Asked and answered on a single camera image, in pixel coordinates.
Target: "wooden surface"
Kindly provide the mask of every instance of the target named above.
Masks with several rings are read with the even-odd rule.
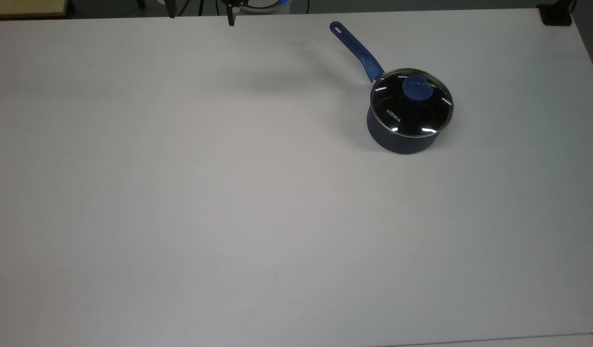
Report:
[[[0,18],[65,15],[67,0],[0,0]]]
[[[334,20],[383,68],[448,86],[432,147],[371,138]],[[536,9],[0,22],[0,347],[587,332],[575,26]]]

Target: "pot lid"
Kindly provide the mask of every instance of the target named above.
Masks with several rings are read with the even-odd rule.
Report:
[[[436,134],[448,125],[453,100],[448,88],[429,73],[401,68],[375,81],[371,109],[392,132],[419,138]]]

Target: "lid knob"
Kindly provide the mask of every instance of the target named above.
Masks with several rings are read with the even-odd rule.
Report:
[[[427,78],[422,75],[412,75],[404,79],[401,86],[404,94],[412,101],[424,101],[433,95],[433,87],[427,82]]]

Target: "blue handle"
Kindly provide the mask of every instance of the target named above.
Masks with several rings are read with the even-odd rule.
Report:
[[[333,34],[341,41],[345,46],[354,54],[356,58],[360,60],[365,68],[365,72],[367,72],[367,77],[369,77],[369,81],[373,82],[378,79],[378,77],[382,76],[384,73],[384,69],[378,61],[375,60],[373,55],[367,51],[367,48],[360,43],[352,33],[347,31],[347,29],[341,24],[340,22],[333,22],[331,23],[331,31]]]

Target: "saucepan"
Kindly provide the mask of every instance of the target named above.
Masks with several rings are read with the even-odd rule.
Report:
[[[428,72],[400,68],[384,72],[375,57],[340,22],[333,34],[360,60],[373,83],[367,128],[382,147],[413,154],[429,147],[450,122],[453,99],[448,88]]]

